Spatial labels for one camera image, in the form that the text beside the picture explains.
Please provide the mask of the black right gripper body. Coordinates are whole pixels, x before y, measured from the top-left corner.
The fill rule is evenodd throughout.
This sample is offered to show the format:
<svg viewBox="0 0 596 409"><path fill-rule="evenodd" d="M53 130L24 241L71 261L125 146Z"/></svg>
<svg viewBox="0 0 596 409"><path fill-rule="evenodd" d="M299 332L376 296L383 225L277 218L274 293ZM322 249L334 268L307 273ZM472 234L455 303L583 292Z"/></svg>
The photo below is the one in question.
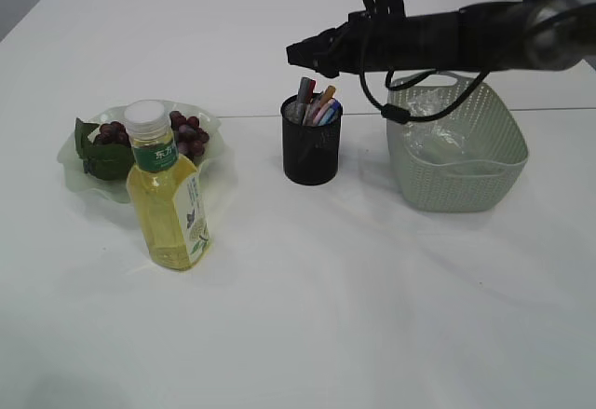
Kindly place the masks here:
<svg viewBox="0 0 596 409"><path fill-rule="evenodd" d="M405 50L397 38L399 20L353 12L348 20L286 47L288 64L327 78L341 74L401 69Z"/></svg>

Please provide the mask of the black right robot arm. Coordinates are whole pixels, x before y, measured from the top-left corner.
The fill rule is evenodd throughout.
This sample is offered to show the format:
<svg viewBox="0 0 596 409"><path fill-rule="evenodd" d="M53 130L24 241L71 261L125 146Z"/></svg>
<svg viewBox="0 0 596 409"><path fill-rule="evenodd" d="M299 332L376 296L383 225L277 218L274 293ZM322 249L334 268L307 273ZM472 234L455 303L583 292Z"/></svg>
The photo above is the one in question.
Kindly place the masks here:
<svg viewBox="0 0 596 409"><path fill-rule="evenodd" d="M340 74L436 70L562 71L595 52L595 6L496 1L407 15L403 0L367 0L339 27L287 47L289 64Z"/></svg>

